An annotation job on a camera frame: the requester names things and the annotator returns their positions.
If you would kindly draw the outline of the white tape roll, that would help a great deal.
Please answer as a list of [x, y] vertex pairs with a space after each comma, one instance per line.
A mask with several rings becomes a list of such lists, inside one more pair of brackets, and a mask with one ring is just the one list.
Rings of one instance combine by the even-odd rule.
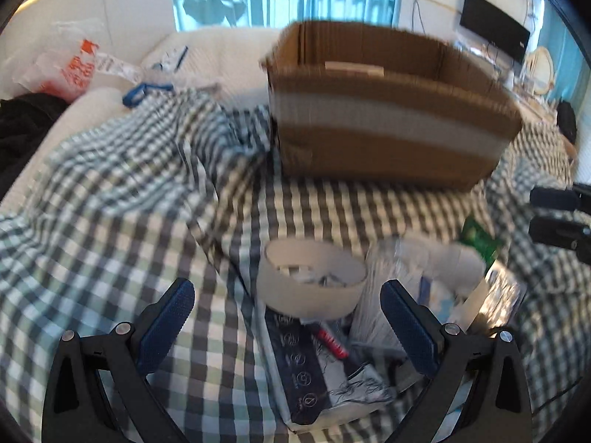
[[338, 320], [356, 308], [366, 279], [365, 262], [339, 246], [314, 239], [274, 239], [260, 257], [256, 296], [283, 315]]

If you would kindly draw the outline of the green snack packet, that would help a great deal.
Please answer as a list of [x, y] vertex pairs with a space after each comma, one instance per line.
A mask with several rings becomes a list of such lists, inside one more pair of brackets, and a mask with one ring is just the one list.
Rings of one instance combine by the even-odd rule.
[[499, 256], [501, 245], [473, 215], [469, 215], [460, 231], [459, 242], [476, 250], [489, 270]]

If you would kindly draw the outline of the clear plastic bag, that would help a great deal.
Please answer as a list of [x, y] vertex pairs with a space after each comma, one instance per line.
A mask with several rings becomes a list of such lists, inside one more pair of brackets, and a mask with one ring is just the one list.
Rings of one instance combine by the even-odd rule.
[[398, 280], [440, 323], [455, 323], [463, 330], [472, 324], [488, 293], [487, 265], [474, 248], [418, 232], [373, 244], [366, 263], [368, 276], [349, 333], [363, 348], [404, 352], [381, 309], [381, 288], [389, 280]]

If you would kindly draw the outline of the round vanity mirror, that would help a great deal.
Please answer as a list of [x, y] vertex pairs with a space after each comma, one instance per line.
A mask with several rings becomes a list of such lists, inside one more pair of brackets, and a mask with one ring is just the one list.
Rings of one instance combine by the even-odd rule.
[[524, 78], [531, 93], [536, 96], [547, 95], [554, 87], [554, 63], [549, 50], [539, 46], [531, 52], [524, 63]]

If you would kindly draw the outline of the navy white flat package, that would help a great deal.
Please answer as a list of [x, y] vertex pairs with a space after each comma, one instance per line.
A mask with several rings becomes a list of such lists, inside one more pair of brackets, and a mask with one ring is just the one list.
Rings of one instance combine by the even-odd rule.
[[376, 368], [334, 324], [257, 308], [274, 402], [294, 433], [347, 424], [393, 401]]

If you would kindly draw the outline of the brown cardboard box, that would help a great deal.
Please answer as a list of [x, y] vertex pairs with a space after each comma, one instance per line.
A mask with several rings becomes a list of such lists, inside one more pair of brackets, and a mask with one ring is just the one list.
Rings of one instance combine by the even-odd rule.
[[288, 175], [467, 191], [522, 128], [506, 90], [464, 53], [408, 31], [296, 22], [262, 65]]

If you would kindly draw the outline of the checkered bed sheet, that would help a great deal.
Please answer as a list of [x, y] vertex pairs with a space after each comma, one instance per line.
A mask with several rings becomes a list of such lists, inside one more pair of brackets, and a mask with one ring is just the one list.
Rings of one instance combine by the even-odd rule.
[[590, 269], [534, 244], [530, 191], [571, 182], [559, 134], [527, 125], [468, 193], [284, 177], [266, 108], [155, 94], [60, 144], [23, 208], [1, 217], [1, 399], [41, 438], [43, 400], [66, 330], [105, 333], [178, 277], [197, 303], [150, 382], [193, 442], [293, 442], [271, 400], [250, 291], [274, 238], [328, 240], [356, 255], [406, 230], [450, 241], [468, 217], [501, 243], [527, 292], [516, 316], [542, 438], [590, 366]]

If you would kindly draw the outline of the white orange plastic bag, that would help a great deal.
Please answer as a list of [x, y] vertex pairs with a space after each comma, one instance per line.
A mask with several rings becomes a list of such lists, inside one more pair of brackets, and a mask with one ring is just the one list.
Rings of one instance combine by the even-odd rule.
[[98, 74], [138, 84], [143, 76], [139, 67], [100, 49], [103, 30], [96, 18], [52, 23], [43, 36], [1, 64], [1, 96], [43, 93], [71, 103]]

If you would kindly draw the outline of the white fluffy blanket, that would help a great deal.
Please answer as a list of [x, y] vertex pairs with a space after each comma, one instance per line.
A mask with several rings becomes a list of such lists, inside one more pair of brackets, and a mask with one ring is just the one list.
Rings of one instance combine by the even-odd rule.
[[[273, 28], [206, 27], [192, 32], [172, 33], [144, 55], [140, 65], [150, 67], [165, 53], [187, 47], [178, 73], [197, 75], [219, 84], [217, 100], [228, 109], [252, 109], [269, 103], [266, 72], [259, 60], [273, 47], [280, 31]], [[34, 178], [46, 157], [72, 135], [96, 127], [127, 112], [122, 104], [129, 83], [102, 75], [99, 82], [71, 104], [57, 119], [25, 166], [1, 197], [3, 213], [16, 212], [25, 203]]]

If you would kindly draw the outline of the black wall television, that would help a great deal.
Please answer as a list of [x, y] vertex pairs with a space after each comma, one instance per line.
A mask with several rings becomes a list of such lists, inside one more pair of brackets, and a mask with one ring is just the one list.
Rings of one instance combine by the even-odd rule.
[[460, 26], [484, 38], [516, 63], [525, 58], [530, 31], [487, 0], [464, 0]]

